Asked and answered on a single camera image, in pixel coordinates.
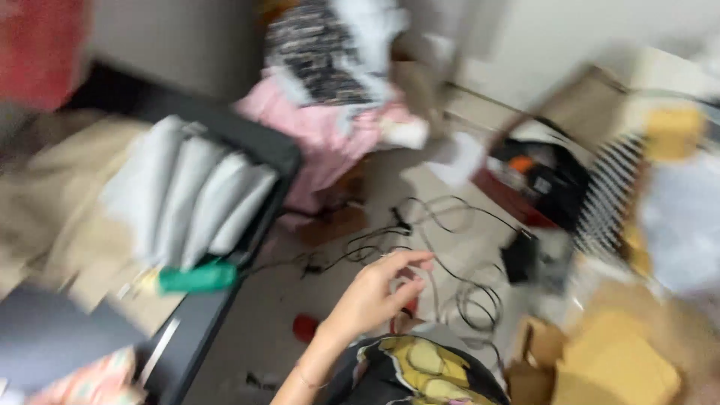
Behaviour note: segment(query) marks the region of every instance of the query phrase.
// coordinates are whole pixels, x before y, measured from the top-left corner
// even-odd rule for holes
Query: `green object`
[[[161,293],[208,293],[230,287],[237,278],[235,266],[218,259],[186,272],[166,267],[158,275],[158,289]]]

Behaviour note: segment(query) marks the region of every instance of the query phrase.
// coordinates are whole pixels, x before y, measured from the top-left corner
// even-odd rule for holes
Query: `tile floor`
[[[489,139],[490,132],[487,130],[469,130],[459,124],[454,125],[454,129],[465,129],[479,142],[486,143]],[[441,145],[442,141],[436,141],[424,151],[397,150],[378,154],[370,165],[372,169],[368,176],[371,196],[368,207],[370,229],[387,225],[390,220],[389,208],[409,196],[427,201],[442,195],[456,195],[472,205],[485,208],[508,222],[515,223],[474,186],[467,184],[451,190],[423,165]],[[449,208],[451,205],[438,206],[436,210]],[[504,355],[512,343],[514,326],[526,311],[526,292],[510,288],[497,270],[487,268],[487,263],[501,265],[498,247],[507,242],[512,231],[488,215],[476,213],[472,222],[467,220],[466,215],[467,212],[447,212],[440,215],[441,221],[448,227],[462,231],[458,234],[447,233],[432,222],[426,223],[425,227],[435,252],[450,269],[463,277],[471,277],[494,286],[503,299],[503,320],[494,340]],[[406,218],[420,217],[420,206],[410,207]],[[344,242],[337,241],[326,246],[328,257],[340,256],[342,243]],[[417,233],[410,238],[389,237],[385,246],[393,245],[425,248]],[[282,255],[264,259],[288,259],[302,251],[291,239],[284,242],[282,247]],[[481,336],[465,326],[454,309],[454,295],[459,282],[439,266],[436,267],[434,277],[438,286],[438,306],[441,313],[445,314],[449,325],[460,337]],[[264,270],[246,280],[184,403],[256,403],[258,400],[250,398],[241,388],[246,373],[253,371],[257,375],[270,374],[281,380],[292,369],[295,360],[305,348],[292,336],[291,326],[295,315],[309,313],[322,319],[330,312],[360,269],[360,264],[341,262],[322,275],[309,275],[301,280],[301,270],[288,265]],[[489,300],[483,297],[482,293],[476,293],[472,297],[490,307]],[[434,306],[432,289],[427,288],[420,298],[420,316],[434,319]],[[481,310],[475,312],[471,313],[478,323],[487,321]],[[488,367],[495,364],[491,349],[477,350],[474,354]]]

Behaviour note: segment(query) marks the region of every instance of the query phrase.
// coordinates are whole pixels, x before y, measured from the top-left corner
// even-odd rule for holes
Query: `bracelet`
[[[308,383],[307,380],[305,380],[305,377],[303,377],[302,373],[300,372],[300,362],[299,361],[295,363],[295,370],[297,370],[297,377],[300,379],[300,381],[302,381],[302,383],[305,384],[305,386],[307,386],[311,390],[325,388],[329,384],[329,383],[325,383],[323,385],[319,385],[319,384]]]

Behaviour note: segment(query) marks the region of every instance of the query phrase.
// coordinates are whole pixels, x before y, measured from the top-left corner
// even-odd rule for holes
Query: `hand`
[[[413,275],[409,264],[432,270],[432,252],[393,252],[365,266],[355,276],[330,316],[320,327],[335,339],[352,342],[360,334],[377,328],[398,312],[425,288],[425,280]],[[398,273],[410,275],[412,281],[390,293],[390,280]]]

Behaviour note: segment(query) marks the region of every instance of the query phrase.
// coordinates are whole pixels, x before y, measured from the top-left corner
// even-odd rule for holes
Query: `tangled cable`
[[[452,206],[450,208],[443,209],[440,212],[433,211],[432,207],[435,205],[438,205],[444,201],[457,201],[459,204]],[[416,203],[419,204],[423,209],[422,216],[414,221],[407,222],[402,216],[402,211],[407,210],[409,208],[409,204]],[[462,211],[465,212],[466,215],[463,218],[462,226],[458,228],[449,228],[445,224],[442,223],[438,215],[444,214],[444,213],[450,213],[453,211]],[[298,266],[304,266],[305,272],[316,272],[316,273],[322,273],[326,270],[329,270],[333,267],[335,267],[338,263],[342,262],[343,260],[346,260],[348,262],[352,263],[359,263],[362,265],[368,265],[370,262],[373,262],[375,259],[379,258],[383,254],[390,253],[394,250],[398,249],[405,249],[405,250],[411,250],[409,246],[402,246],[402,245],[394,245],[389,246],[387,248],[384,248],[383,246],[387,242],[387,237],[389,235],[400,235],[404,237],[409,237],[413,234],[414,231],[417,231],[417,233],[420,235],[420,238],[422,239],[423,243],[425,244],[425,247],[427,250],[431,252],[435,252],[435,249],[430,242],[430,239],[428,238],[428,235],[425,231],[425,223],[431,221],[434,222],[440,229],[444,230],[445,232],[449,232],[452,234],[459,234],[462,232],[461,228],[469,228],[472,225],[472,221],[474,218],[474,214],[476,212],[481,212],[487,215],[490,215],[491,217],[497,219],[498,221],[505,224],[507,227],[512,229],[513,231],[516,231],[516,227],[512,226],[509,222],[503,220],[502,218],[498,217],[497,215],[479,208],[475,207],[473,205],[470,205],[466,200],[463,200],[460,197],[454,196],[454,195],[445,195],[442,197],[437,197],[432,200],[429,200],[428,202],[422,201],[416,197],[406,197],[405,199],[401,200],[398,205],[391,208],[391,213],[393,214],[393,219],[390,223],[388,223],[387,226],[383,226],[381,228],[375,229],[373,231],[370,231],[368,233],[362,234],[360,236],[357,236],[356,238],[351,239],[343,246],[343,254],[338,257],[337,259],[334,259],[330,264],[327,264],[325,266],[318,266],[314,264],[313,262],[316,260],[317,256],[320,255],[319,252],[314,252],[310,254],[301,254],[291,260],[285,261],[285,262],[275,262],[271,264],[266,264],[262,267],[256,268],[254,272],[257,272],[259,270],[268,268],[268,267],[275,267],[279,265],[284,264],[295,264]],[[498,348],[492,343],[492,337],[493,334],[500,323],[500,320],[503,317],[503,301],[500,299],[500,296],[495,291],[494,288],[492,288],[489,285],[482,284],[480,282],[476,282],[474,280],[470,280],[468,278],[464,278],[459,276],[457,273],[455,273],[453,270],[451,270],[445,262],[436,254],[435,261],[438,263],[438,265],[446,271],[451,277],[458,280],[460,282],[460,286],[457,289],[454,298],[455,298],[455,308],[457,309],[457,312],[462,319],[462,321],[472,330],[480,332],[485,334],[483,337],[471,337],[471,338],[461,338],[471,349],[474,350],[480,350],[484,347],[490,346],[497,356],[497,363],[493,366],[493,368],[502,368],[502,361],[500,359],[500,352]],[[484,263],[477,271],[485,270],[494,268],[494,270],[497,270],[500,274],[505,275],[505,272],[495,263],[492,262],[486,262]],[[435,279],[432,275],[432,273],[428,272],[428,277],[431,281],[431,285],[433,287],[433,295],[435,300],[435,313],[436,313],[436,319],[435,321],[438,323],[443,323],[445,325],[448,324],[447,317],[445,319],[442,319],[441,311],[440,311],[440,303],[439,303],[439,297],[438,297],[438,288],[437,284],[435,282]],[[486,308],[486,306],[482,305],[481,303],[477,302],[472,298],[472,296],[476,292],[482,292],[484,293],[489,299],[492,304],[492,308]],[[481,310],[481,312],[484,313],[484,315],[487,317],[487,320],[485,322],[478,322],[477,320],[474,320],[470,314],[469,310],[470,308],[478,308]]]

